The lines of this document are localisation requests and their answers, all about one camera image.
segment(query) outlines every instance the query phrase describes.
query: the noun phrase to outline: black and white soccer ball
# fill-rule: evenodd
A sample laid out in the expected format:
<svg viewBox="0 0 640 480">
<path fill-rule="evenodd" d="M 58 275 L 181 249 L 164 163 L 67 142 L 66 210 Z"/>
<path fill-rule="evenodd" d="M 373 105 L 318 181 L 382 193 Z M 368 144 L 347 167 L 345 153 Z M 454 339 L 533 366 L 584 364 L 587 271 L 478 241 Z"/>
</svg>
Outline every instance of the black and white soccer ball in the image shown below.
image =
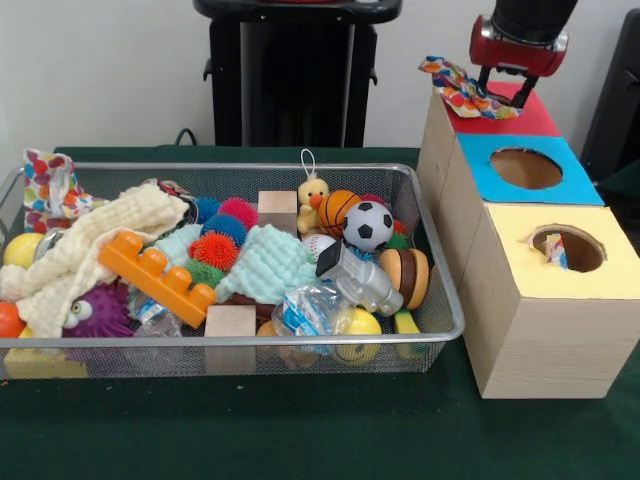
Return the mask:
<svg viewBox="0 0 640 480">
<path fill-rule="evenodd" d="M 376 202 L 356 203 L 342 223 L 342 236 L 363 252 L 384 248 L 393 235 L 393 217 L 384 205 Z"/>
</svg>

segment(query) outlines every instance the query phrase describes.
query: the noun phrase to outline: black stand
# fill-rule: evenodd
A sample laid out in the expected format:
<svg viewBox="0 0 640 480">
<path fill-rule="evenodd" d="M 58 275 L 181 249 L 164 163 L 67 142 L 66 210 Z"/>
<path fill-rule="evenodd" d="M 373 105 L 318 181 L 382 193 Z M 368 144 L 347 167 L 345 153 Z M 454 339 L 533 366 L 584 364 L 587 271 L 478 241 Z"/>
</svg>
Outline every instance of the black stand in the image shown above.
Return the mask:
<svg viewBox="0 0 640 480">
<path fill-rule="evenodd" d="M 361 147 L 374 23 L 394 19 L 401 0 L 282 4 L 194 0 L 212 19 L 217 145 Z"/>
</svg>

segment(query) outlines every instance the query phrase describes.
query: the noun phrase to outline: white wall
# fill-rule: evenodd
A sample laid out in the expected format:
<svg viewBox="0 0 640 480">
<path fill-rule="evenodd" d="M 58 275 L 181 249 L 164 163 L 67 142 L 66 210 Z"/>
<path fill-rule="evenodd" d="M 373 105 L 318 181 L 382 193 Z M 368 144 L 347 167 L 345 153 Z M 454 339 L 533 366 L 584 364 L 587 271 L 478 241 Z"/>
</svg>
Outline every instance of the white wall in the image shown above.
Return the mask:
<svg viewBox="0 0 640 480">
<path fill-rule="evenodd" d="M 477 74 L 469 34 L 493 5 L 405 0 L 401 17 L 378 27 L 367 145 L 420 144 L 430 79 L 418 64 L 444 55 Z M 624 15 L 636 5 L 580 0 L 566 61 L 539 84 L 578 151 Z M 0 174 L 25 146 L 158 145 L 183 126 L 210 143 L 211 90 L 201 77 L 208 41 L 208 20 L 189 0 L 1 0 Z"/>
</svg>

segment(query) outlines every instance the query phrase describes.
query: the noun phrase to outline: cardboard box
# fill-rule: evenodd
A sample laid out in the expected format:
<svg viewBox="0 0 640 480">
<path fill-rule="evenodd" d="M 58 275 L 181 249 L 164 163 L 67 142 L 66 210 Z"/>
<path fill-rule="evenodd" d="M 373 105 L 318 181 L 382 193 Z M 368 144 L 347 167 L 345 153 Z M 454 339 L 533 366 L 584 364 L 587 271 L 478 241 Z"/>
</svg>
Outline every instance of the cardboard box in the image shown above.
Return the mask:
<svg viewBox="0 0 640 480">
<path fill-rule="evenodd" d="M 573 270 L 538 250 L 552 232 Z M 604 397 L 640 338 L 639 278 L 608 208 L 486 204 L 460 286 L 482 396 Z"/>
</svg>

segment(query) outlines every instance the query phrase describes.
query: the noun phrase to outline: black cable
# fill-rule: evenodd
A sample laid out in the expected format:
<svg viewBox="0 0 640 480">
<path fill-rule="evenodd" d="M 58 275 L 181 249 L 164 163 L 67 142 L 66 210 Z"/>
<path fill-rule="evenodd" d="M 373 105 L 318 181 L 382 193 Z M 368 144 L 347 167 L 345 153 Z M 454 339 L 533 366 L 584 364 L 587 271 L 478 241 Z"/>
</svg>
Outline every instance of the black cable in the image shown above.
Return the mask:
<svg viewBox="0 0 640 480">
<path fill-rule="evenodd" d="M 182 141 L 182 137 L 184 137 L 185 133 L 187 135 L 189 135 L 189 138 L 191 139 L 191 144 L 192 145 L 197 145 L 198 144 L 198 140 L 196 140 L 196 136 L 193 134 L 191 129 L 190 128 L 183 128 L 182 130 L 180 130 L 180 133 L 176 137 L 176 141 L 174 142 L 174 145 L 180 145 L 180 142 Z"/>
</svg>

